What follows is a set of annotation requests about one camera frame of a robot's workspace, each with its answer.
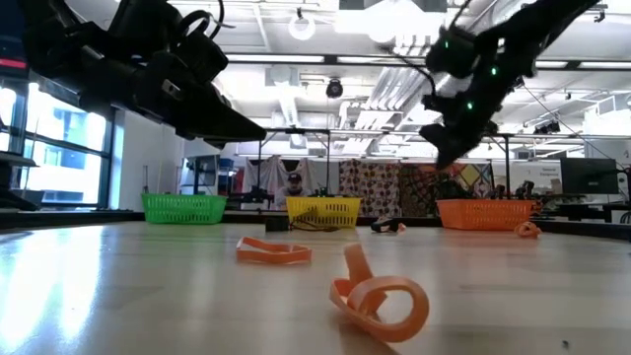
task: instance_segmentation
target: colorful fabric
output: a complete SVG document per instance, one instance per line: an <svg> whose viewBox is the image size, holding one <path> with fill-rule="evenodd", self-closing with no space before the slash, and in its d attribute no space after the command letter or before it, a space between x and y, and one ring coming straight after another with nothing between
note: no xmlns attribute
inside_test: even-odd
<svg viewBox="0 0 631 355"><path fill-rule="evenodd" d="M362 198L360 216L399 217L399 170L400 164L342 162L339 193Z"/></svg>
<svg viewBox="0 0 631 355"><path fill-rule="evenodd" d="M445 173L477 198L491 192L490 164L453 164ZM431 164L404 164L400 169L399 190L403 217L438 215L436 182L438 175Z"/></svg>

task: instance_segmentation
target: orange plastic strip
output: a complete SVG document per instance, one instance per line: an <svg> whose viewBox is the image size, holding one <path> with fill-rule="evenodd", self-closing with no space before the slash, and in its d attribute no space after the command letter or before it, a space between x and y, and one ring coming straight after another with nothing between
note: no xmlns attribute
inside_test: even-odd
<svg viewBox="0 0 631 355"><path fill-rule="evenodd" d="M515 228L515 234L521 238L537 239L541 234L541 230L532 222L524 222Z"/></svg>
<svg viewBox="0 0 631 355"><path fill-rule="evenodd" d="M260 250L245 250L243 246L250 246ZM237 243L237 260L274 264L311 262L312 250L307 247L272 244L255 238L243 237Z"/></svg>
<svg viewBox="0 0 631 355"><path fill-rule="evenodd" d="M329 299L355 324L384 342L405 341L418 333L429 315L427 294L414 281L398 276L372 276L360 245L344 250L350 280L335 279ZM375 317L386 298L385 291L404 291L412 297L412 311L399 323L383 323Z"/></svg>
<svg viewBox="0 0 631 355"><path fill-rule="evenodd" d="M360 283L375 277L368 264L368 260L366 260L366 255L364 254L361 244L356 243L346 246L344 248L344 258L346 258L348 278L352 287L356 287ZM370 309L375 310L378 309L387 298L384 292L372 294L370 297Z"/></svg>

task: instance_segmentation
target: yellow basket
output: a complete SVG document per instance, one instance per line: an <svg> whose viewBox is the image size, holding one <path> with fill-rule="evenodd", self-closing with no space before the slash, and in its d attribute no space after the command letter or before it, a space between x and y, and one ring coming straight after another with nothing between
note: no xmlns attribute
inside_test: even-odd
<svg viewBox="0 0 631 355"><path fill-rule="evenodd" d="M287 197L287 212L290 223L355 228L361 203L354 197Z"/></svg>

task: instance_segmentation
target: orange basket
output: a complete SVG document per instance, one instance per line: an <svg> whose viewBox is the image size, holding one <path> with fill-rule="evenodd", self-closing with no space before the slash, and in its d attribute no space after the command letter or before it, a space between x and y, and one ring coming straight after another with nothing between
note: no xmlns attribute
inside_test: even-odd
<svg viewBox="0 0 631 355"><path fill-rule="evenodd" d="M527 222L533 201L440 200L443 227L468 231L513 231Z"/></svg>

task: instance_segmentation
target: black stand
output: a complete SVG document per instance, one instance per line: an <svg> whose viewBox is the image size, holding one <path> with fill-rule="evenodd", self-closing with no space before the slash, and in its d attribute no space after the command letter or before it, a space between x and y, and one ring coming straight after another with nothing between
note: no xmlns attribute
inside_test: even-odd
<svg viewBox="0 0 631 355"><path fill-rule="evenodd" d="M11 191L13 167L35 167L35 162L17 155L0 152L0 208L37 211L39 207Z"/></svg>

